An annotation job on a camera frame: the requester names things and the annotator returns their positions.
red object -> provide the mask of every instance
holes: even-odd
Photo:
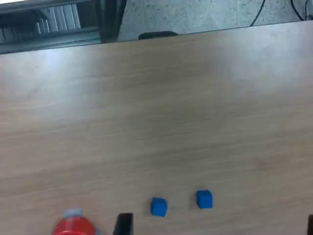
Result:
[[[74,216],[62,219],[55,227],[52,235],[95,235],[96,229],[84,217]]]

metal rack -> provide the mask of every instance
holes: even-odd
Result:
[[[32,4],[16,4],[15,9],[7,6],[6,12],[0,4],[0,54],[114,41],[126,4],[126,0],[80,0],[60,5],[60,1],[48,0],[43,7],[41,0],[37,5],[29,2]],[[29,18],[23,14],[36,18],[29,24],[1,25],[5,17]]]

small blue cube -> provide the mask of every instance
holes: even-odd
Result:
[[[209,190],[199,190],[196,195],[200,209],[213,208],[213,195]]]
[[[154,216],[165,217],[167,212],[167,203],[163,198],[152,198],[151,201],[151,214]]]

black cable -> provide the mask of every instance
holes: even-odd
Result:
[[[297,9],[295,8],[295,6],[293,5],[293,0],[290,0],[291,6],[295,12],[295,14],[297,15],[297,17],[301,20],[304,21],[304,19],[300,16],[299,12],[297,11]]]
[[[254,21],[250,24],[251,27],[254,25],[254,23],[256,22],[256,20],[259,18],[259,15],[261,14],[261,11],[263,10],[265,1],[266,1],[266,0],[263,0],[262,5],[261,5],[261,7],[260,7],[260,10],[259,10],[258,14],[257,14],[256,17],[254,18]]]
[[[309,0],[306,0],[305,2],[305,20],[308,20],[308,2]]]

gray floor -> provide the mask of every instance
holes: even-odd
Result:
[[[305,0],[294,0],[304,15]],[[128,0],[119,41],[136,40],[143,32],[179,34],[246,27],[262,0]],[[255,25],[299,21],[290,0],[267,0]]]

